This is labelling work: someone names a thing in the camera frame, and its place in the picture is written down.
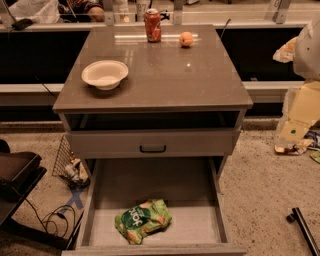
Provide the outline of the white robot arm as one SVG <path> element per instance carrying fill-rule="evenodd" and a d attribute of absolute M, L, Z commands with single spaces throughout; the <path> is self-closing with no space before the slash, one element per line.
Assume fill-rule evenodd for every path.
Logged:
<path fill-rule="evenodd" d="M 293 62 L 294 72 L 304 79 L 298 89 L 287 90 L 274 149 L 301 153 L 303 138 L 320 120 L 320 16 L 314 16 L 298 36 L 281 46 L 273 59 Z"/>

